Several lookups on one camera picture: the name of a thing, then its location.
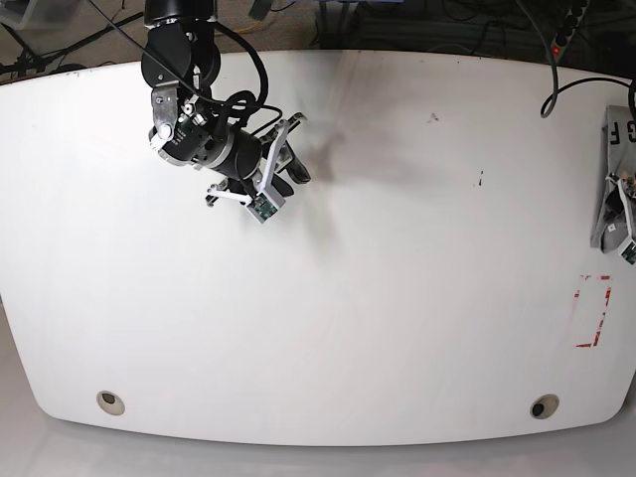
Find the grey T-shirt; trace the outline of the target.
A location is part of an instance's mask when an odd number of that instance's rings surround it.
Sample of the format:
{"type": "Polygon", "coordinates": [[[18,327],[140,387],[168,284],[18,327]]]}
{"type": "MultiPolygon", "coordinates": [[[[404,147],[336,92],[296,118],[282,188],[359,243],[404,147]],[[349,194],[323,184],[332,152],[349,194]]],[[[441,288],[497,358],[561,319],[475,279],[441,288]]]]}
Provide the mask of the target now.
{"type": "Polygon", "coordinates": [[[607,106],[601,126],[601,182],[590,245],[603,253],[618,252],[618,247],[627,237],[624,212],[616,219],[603,218],[605,199],[616,191],[615,186],[606,180],[609,173],[629,181],[635,234],[635,119],[625,106],[607,106]]]}

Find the red tape marking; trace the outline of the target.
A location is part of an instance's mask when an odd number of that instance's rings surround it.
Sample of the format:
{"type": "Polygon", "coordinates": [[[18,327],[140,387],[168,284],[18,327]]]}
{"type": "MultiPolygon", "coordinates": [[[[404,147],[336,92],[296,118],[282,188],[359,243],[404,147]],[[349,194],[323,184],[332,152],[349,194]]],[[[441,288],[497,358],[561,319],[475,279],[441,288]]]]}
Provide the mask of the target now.
{"type": "Polygon", "coordinates": [[[570,341],[576,349],[598,344],[612,291],[610,275],[582,275],[576,286],[570,318],[570,341]]]}

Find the black power strip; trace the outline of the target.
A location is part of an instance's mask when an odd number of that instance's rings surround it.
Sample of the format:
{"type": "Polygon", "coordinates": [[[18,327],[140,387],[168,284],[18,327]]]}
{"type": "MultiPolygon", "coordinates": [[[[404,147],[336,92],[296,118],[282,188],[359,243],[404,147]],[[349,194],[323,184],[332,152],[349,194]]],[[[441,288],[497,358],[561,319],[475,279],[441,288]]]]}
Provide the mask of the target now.
{"type": "Polygon", "coordinates": [[[590,4],[590,0],[572,0],[569,2],[569,7],[565,11],[563,19],[557,24],[550,48],[552,57],[557,64],[569,46],[590,4]]]}

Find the right table grommet hole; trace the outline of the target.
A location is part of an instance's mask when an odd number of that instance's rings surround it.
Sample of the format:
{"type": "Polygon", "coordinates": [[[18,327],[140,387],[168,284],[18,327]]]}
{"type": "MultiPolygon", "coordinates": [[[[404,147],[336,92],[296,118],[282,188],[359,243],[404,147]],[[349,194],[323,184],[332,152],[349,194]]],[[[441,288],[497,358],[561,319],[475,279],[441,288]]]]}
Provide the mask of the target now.
{"type": "Polygon", "coordinates": [[[557,411],[558,407],[558,396],[544,395],[533,402],[530,408],[530,415],[534,419],[547,419],[557,411]]]}

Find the table grommet hole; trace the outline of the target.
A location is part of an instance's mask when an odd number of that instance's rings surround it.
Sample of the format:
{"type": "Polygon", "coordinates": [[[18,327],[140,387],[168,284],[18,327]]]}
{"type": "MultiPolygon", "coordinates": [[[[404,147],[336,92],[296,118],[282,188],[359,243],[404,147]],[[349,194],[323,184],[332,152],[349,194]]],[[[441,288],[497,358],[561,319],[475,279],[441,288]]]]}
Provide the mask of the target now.
{"type": "Polygon", "coordinates": [[[533,402],[530,408],[530,415],[534,419],[547,419],[557,411],[558,407],[558,396],[544,395],[533,402]]]}
{"type": "Polygon", "coordinates": [[[96,395],[96,402],[104,412],[110,415],[119,416],[125,412],[125,404],[123,400],[111,392],[99,392],[96,395]]]}

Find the left table grommet hole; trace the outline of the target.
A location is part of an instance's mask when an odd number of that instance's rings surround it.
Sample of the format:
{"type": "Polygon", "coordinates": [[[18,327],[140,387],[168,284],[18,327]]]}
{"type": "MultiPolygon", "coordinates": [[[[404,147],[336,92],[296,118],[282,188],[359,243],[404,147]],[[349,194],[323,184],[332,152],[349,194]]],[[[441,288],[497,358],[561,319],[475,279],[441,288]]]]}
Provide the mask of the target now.
{"type": "Polygon", "coordinates": [[[111,392],[99,392],[96,395],[96,402],[104,412],[110,415],[119,416],[125,412],[125,404],[123,400],[111,392]]]}

